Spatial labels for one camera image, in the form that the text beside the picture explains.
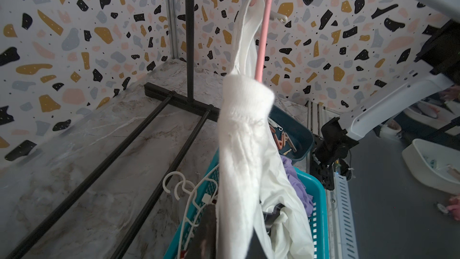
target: terrazzo wallpaper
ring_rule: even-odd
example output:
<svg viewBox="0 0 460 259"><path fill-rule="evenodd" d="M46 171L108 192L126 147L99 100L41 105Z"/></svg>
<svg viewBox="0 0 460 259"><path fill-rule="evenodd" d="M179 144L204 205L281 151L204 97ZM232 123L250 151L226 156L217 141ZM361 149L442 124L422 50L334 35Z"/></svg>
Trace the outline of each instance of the terrazzo wallpaper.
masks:
<svg viewBox="0 0 460 259"><path fill-rule="evenodd" d="M170 56L164 0L0 0L0 171Z"/></svg>
<svg viewBox="0 0 460 259"><path fill-rule="evenodd" d="M245 0L195 0L195 61L225 75ZM184 0L175 2L185 58ZM282 98L339 112L373 95L414 60L448 18L415 0L274 0L288 17L269 27L264 83Z"/></svg>

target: marble countertop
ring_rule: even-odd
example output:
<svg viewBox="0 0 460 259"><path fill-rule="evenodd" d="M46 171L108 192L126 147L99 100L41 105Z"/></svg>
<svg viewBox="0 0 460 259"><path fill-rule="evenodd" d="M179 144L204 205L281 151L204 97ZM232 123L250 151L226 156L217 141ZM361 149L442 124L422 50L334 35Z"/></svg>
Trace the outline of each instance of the marble countertop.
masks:
<svg viewBox="0 0 460 259"><path fill-rule="evenodd" d="M196 66L194 79L195 100L221 107L223 77ZM145 82L186 95L186 64L169 60L158 66L2 174L0 257L6 256L159 105L160 101L144 95ZM280 98L275 105L306 125L305 106ZM25 258L109 258L199 119L166 106ZM217 148L217 124L208 120L178 171L198 182ZM169 186L176 182L173 177ZM185 204L186 199L177 201L163 193L124 258L162 258Z"/></svg>

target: white cloth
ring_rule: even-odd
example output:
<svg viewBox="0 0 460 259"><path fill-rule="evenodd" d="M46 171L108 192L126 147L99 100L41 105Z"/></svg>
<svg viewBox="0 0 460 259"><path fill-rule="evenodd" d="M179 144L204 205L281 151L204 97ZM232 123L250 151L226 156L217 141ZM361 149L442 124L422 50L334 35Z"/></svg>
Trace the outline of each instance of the white cloth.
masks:
<svg viewBox="0 0 460 259"><path fill-rule="evenodd" d="M231 70L223 82L218 119L218 258L244 259L253 229L268 259L313 258L313 239L302 202L284 171L268 126L274 94L254 80L254 35L262 22L264 0L242 5L234 27ZM286 207L265 232L262 210Z"/></svg>

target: black metal rod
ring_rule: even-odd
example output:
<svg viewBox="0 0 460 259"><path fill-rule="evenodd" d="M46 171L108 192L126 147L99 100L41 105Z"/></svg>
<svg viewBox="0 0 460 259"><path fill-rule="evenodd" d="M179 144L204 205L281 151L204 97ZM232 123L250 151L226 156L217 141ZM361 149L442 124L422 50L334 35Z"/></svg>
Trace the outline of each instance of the black metal rod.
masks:
<svg viewBox="0 0 460 259"><path fill-rule="evenodd" d="M193 102L193 54L194 48L194 17L195 0L185 0L185 39L187 41L187 100Z"/></svg>
<svg viewBox="0 0 460 259"><path fill-rule="evenodd" d="M129 228L128 233L125 235L125 237L123 237L123 240L118 245L117 249L113 253L112 257L110 257L110 259L121 259L121 258L123 258L123 256L125 255L126 251L129 248L129 246L131 245L132 241L134 240L134 238L136 237L137 233L139 232L139 230L141 229L142 225L144 224L145 220L147 219L147 217L149 216L150 212L152 211L153 206L155 206L156 202L160 198L160 195L163 193L162 182L163 182L164 178L166 177L166 175L168 175L168 173L173 172L173 171L175 171L177 169L177 167L181 163L182 159L184 158L185 154L187 153L188 149L190 148L190 146L192 145L193 141L195 140L196 136L198 135L198 133L200 132L201 128L203 127L204 123L206 122L206 119L207 119L207 117L209 116L209 114L211 112L210 109L208 109L204 113L203 117L200 119L198 124L195 126L195 128L192 131L192 134L189 136L189 138L187 139L185 144L182 146L182 148L179 151L179 153L177 154L176 158L174 159L172 164L169 166L169 169L166 171L166 173L161 178L160 182L156 186L156 188L153 191L152 195L150 196L149 200L144 205L144 207L142 208L142 210L139 213L139 215L136 217L136 220L134 221L134 223ZM169 177L166 180L166 184L168 184L170 179L171 179L171 177Z"/></svg>
<svg viewBox="0 0 460 259"><path fill-rule="evenodd" d="M168 105L173 94L166 97L149 116L147 116L136 129L126 137L118 147L110 153L107 158L82 182L75 190L67 196L64 201L51 212L48 217L38 225L22 242L14 248L6 259L19 259L24 256L37 241L61 218L62 215L88 190L88 188L104 173L104 171L118 158L118 156L131 144L134 139L149 125L152 120Z"/></svg>
<svg viewBox="0 0 460 259"><path fill-rule="evenodd" d="M428 134L427 136L425 136L424 140L431 141L434 138L436 138L438 135L446 132L447 130L449 130L449 129L457 126L457 125L460 125L460 116L457 117L457 118L452 119L450 123L444 125L443 127L439 128L438 130L433 131L432 133Z"/></svg>
<svg viewBox="0 0 460 259"><path fill-rule="evenodd" d="M164 100L166 96L170 93L168 89L165 89L161 86L152 84L150 82L144 85L145 95L151 98L158 99L160 101ZM209 105L203 102L194 100L193 102L188 102L187 97L180 95L178 93L172 96L171 101L169 101L169 105L179 107L185 111L191 112L198 116L203 116L206 110L209 109ZM211 114L207 117L209 120L217 122L219 117L220 109L216 107L211 108Z"/></svg>

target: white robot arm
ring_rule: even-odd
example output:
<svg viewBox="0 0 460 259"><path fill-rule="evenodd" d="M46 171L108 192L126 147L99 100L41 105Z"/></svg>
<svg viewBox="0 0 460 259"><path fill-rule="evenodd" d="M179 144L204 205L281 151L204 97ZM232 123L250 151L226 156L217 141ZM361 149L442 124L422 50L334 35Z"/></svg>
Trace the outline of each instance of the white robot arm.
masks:
<svg viewBox="0 0 460 259"><path fill-rule="evenodd" d="M415 62L394 80L364 100L350 112L327 122L322 128L322 141L313 151L319 165L319 178L332 178L331 166L338 158L345 158L350 148L358 144L377 125L433 93L460 84L460 1L419 0L423 4L452 17L423 45Z"/></svg>

